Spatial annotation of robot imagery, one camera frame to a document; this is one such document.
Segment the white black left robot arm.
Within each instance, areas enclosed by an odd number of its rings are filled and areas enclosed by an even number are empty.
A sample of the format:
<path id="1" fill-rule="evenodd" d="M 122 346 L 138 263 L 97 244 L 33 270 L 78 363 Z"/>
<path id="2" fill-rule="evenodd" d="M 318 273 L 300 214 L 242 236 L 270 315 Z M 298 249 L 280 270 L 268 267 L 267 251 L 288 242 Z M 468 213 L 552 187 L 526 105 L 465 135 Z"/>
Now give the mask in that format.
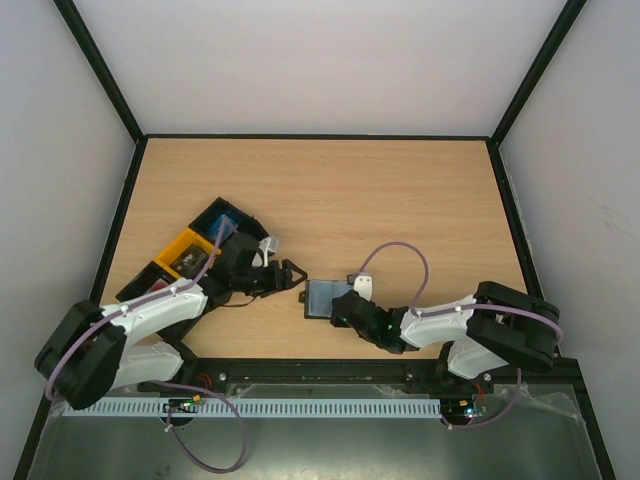
<path id="1" fill-rule="evenodd" d="M 165 337 L 153 345 L 145 338 L 182 322 L 193 324 L 227 304 L 235 293 L 251 298 L 291 290 L 307 273 L 289 259 L 272 260 L 249 234 L 233 233 L 216 242 L 193 278 L 119 304 L 82 300 L 72 305 L 36 356 L 34 366 L 46 380 L 45 396 L 85 409 L 109 391 L 131 384 L 166 382 L 184 359 Z"/>

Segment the black leather card holder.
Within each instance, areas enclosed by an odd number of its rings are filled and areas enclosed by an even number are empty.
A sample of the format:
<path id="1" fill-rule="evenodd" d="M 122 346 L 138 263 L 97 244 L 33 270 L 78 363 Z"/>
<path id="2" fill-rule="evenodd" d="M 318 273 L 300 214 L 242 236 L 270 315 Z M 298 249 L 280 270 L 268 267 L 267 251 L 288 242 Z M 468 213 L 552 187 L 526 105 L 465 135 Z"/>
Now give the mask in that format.
<path id="1" fill-rule="evenodd" d="M 353 285 L 346 280 L 307 280 L 304 290 L 299 294 L 304 318 L 330 320 L 333 313 L 333 300 L 352 289 Z"/>

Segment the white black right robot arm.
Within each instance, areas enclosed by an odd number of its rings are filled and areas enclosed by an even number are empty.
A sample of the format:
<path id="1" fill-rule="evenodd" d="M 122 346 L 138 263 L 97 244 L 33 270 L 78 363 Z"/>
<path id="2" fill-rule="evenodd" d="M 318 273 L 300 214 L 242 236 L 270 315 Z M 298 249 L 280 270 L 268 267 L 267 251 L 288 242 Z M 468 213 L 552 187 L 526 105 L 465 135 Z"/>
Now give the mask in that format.
<path id="1" fill-rule="evenodd" d="M 392 354 L 442 346 L 436 379 L 445 390 L 511 365 L 547 373 L 564 340 L 554 305 L 505 285 L 484 281 L 475 293 L 428 308 L 385 310 L 350 290 L 332 300 L 331 323 Z"/>

